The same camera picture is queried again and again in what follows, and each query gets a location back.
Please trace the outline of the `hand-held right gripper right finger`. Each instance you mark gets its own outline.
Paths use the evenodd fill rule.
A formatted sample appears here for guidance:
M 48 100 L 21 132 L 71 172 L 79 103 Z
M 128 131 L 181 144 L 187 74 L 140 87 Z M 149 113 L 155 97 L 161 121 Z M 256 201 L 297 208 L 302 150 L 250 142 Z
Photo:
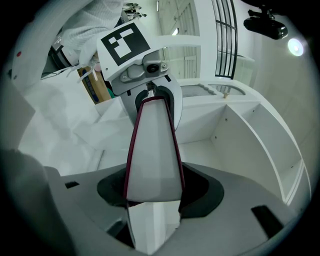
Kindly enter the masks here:
M 159 256 L 267 255 L 297 214 L 257 182 L 185 162 L 180 225 Z

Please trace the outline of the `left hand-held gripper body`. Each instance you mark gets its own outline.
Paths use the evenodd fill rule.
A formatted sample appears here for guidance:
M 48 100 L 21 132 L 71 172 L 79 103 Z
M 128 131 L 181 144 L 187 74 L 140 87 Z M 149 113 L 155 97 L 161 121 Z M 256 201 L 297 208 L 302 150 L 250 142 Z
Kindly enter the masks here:
M 171 81 L 169 66 L 161 60 L 160 44 L 139 21 L 120 25 L 97 40 L 97 53 L 103 79 L 116 96 L 131 95 L 139 86 Z

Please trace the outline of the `white desk with shelf hutch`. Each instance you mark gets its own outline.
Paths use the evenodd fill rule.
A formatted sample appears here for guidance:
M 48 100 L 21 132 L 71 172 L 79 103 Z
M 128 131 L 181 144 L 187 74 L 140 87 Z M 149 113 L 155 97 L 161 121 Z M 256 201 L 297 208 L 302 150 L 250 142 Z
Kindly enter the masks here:
M 127 160 L 133 125 L 120 98 L 94 104 L 78 76 L 58 75 L 41 80 L 25 94 L 34 108 L 19 150 L 42 165 L 56 168 L 62 176 L 87 173 L 124 164 Z M 219 84 L 242 89 L 245 95 L 184 97 L 182 110 L 215 104 L 259 103 L 267 108 L 292 137 L 302 158 L 302 170 L 289 207 L 300 211 L 310 201 L 309 174 L 298 144 L 286 124 L 267 99 L 253 88 L 236 80 L 182 79 L 180 85 Z

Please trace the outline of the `black metal grille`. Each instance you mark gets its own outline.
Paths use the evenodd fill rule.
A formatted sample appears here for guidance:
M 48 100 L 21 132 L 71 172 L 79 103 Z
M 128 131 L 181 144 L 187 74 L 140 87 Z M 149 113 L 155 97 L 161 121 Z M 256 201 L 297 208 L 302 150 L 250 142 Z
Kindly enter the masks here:
M 215 75 L 233 79 L 238 56 L 238 25 L 233 0 L 211 0 L 217 38 Z

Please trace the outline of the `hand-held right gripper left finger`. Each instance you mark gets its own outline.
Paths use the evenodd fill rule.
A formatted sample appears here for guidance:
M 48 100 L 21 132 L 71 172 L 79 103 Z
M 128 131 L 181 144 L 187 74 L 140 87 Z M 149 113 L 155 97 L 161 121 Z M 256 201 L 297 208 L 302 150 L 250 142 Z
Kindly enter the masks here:
M 61 176 L 44 168 L 51 200 L 74 250 L 132 250 L 125 166 Z

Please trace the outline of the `dark red hardcover book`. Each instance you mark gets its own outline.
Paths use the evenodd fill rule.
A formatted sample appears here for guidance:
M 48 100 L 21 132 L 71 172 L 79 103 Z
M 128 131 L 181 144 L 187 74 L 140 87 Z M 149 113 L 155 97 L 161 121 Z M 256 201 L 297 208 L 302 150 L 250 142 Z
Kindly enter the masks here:
M 185 188 L 182 162 L 168 104 L 142 101 L 131 136 L 123 196 L 129 202 L 178 201 Z

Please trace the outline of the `round bright lamp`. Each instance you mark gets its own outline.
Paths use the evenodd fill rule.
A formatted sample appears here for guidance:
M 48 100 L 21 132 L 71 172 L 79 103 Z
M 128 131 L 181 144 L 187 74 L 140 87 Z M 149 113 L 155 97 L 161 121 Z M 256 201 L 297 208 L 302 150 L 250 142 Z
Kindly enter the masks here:
M 294 56 L 302 56 L 304 53 L 304 46 L 303 44 L 296 38 L 291 38 L 287 43 L 289 51 Z

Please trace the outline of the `large brown cardboard box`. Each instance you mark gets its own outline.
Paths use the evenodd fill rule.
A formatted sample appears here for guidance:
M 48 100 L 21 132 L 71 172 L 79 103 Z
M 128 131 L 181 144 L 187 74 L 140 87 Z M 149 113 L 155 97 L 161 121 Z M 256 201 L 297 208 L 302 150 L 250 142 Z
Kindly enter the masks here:
M 108 91 L 102 73 L 97 72 L 94 69 L 91 73 L 89 73 L 89 71 L 90 67 L 79 68 L 77 70 L 78 75 L 82 77 L 81 82 L 94 104 L 96 105 L 110 100 L 112 97 Z

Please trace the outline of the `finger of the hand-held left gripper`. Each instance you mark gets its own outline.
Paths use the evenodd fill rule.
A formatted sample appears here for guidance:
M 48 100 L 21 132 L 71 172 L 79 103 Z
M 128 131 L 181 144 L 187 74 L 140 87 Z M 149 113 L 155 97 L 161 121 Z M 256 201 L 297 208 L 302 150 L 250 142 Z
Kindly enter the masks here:
M 183 108 L 183 94 L 180 84 L 172 74 L 153 79 L 152 82 L 155 84 L 154 95 L 166 100 L 176 130 L 181 120 Z
M 125 111 L 134 125 L 137 119 L 141 101 L 148 96 L 147 84 L 142 83 L 133 87 L 132 85 L 125 85 L 123 83 L 112 83 L 111 86 L 113 93 L 116 96 L 120 96 Z

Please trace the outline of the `white shelf unit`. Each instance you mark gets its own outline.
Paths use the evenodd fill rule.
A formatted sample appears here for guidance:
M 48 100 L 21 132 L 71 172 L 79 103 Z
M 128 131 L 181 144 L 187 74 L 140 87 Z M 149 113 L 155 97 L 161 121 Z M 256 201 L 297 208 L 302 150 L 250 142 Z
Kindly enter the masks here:
M 302 157 L 288 131 L 262 104 L 185 107 L 176 137 L 184 162 L 249 178 L 291 203 Z

